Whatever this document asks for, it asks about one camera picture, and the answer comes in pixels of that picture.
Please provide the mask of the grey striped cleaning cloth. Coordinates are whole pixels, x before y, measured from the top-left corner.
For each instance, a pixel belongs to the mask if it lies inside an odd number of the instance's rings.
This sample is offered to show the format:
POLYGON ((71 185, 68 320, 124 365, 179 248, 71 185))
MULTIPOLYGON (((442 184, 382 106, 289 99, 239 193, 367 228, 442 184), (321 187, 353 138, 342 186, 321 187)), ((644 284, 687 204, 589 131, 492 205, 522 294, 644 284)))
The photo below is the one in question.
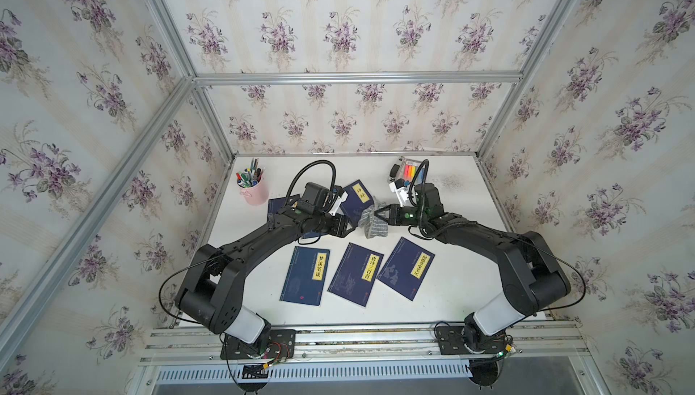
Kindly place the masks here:
POLYGON ((375 212, 381 208, 385 208, 385 205, 376 203, 366 208, 360 215, 358 227, 362 228, 367 239, 383 238, 388 235, 388 224, 375 215, 375 212))

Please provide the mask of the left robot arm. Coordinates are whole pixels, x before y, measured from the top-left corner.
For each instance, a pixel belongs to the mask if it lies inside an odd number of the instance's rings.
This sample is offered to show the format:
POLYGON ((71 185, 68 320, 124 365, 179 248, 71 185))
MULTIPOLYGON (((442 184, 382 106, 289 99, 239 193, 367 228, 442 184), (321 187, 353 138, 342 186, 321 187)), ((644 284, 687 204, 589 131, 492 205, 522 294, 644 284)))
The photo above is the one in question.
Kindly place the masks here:
POLYGON ((215 335, 229 335, 244 344, 259 344, 270 323, 244 306, 247 277, 280 248, 307 233, 345 238, 356 227, 343 214, 302 212, 283 208, 237 241, 197 250, 177 292, 175 306, 215 335))

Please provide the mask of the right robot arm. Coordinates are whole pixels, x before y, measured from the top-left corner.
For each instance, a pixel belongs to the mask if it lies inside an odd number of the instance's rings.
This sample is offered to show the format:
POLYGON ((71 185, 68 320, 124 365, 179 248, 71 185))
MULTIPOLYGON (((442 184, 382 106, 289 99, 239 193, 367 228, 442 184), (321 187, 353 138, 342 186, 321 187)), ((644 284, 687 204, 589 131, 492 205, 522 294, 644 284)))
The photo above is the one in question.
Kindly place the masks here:
POLYGON ((390 226, 416 227, 425 239, 470 250, 497 265, 501 293, 465 318, 465 335, 481 339, 500 335, 571 292, 560 261, 537 232, 503 232, 460 214, 419 212, 397 204, 378 209, 375 215, 390 226))

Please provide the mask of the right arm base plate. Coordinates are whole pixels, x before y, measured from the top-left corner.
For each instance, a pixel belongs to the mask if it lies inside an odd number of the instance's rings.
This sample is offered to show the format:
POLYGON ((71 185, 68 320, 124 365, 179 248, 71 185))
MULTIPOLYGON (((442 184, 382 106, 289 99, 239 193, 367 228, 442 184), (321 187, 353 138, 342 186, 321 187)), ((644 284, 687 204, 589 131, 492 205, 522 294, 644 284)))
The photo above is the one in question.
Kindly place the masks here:
POLYGON ((488 336, 466 324, 452 326, 437 323, 434 337, 441 355, 492 354, 494 357, 504 357, 513 348, 513 337, 505 331, 488 336))

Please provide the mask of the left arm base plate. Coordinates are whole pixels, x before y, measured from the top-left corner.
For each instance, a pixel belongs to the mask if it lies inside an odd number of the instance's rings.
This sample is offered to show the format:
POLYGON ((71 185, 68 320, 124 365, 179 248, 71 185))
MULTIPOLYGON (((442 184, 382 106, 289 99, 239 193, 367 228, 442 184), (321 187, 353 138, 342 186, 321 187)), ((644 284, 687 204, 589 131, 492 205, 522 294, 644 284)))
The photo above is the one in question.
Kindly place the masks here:
POLYGON ((275 360, 285 361, 294 355, 297 331, 292 329, 270 329, 262 332, 252 344, 238 338, 222 334, 220 358, 229 361, 275 360))

